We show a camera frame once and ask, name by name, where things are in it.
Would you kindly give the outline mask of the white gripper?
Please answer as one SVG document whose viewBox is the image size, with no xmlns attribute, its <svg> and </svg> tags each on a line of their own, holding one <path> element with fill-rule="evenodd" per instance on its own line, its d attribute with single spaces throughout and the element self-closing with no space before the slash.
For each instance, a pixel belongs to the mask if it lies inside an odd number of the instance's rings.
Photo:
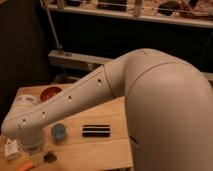
<svg viewBox="0 0 213 171">
<path fill-rule="evenodd" d="M 42 151 L 45 143 L 45 133 L 43 130 L 24 133 L 20 139 L 22 149 L 30 154 Z"/>
</svg>

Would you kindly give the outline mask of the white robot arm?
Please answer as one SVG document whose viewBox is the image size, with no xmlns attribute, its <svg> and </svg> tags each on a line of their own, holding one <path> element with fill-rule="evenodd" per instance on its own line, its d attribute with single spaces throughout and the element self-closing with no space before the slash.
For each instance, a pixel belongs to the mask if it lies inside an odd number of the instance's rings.
<svg viewBox="0 0 213 171">
<path fill-rule="evenodd" d="M 134 171 L 213 171 L 213 87 L 190 63 L 138 49 L 28 109 L 13 106 L 2 134 L 39 151 L 43 128 L 123 97 Z"/>
</svg>

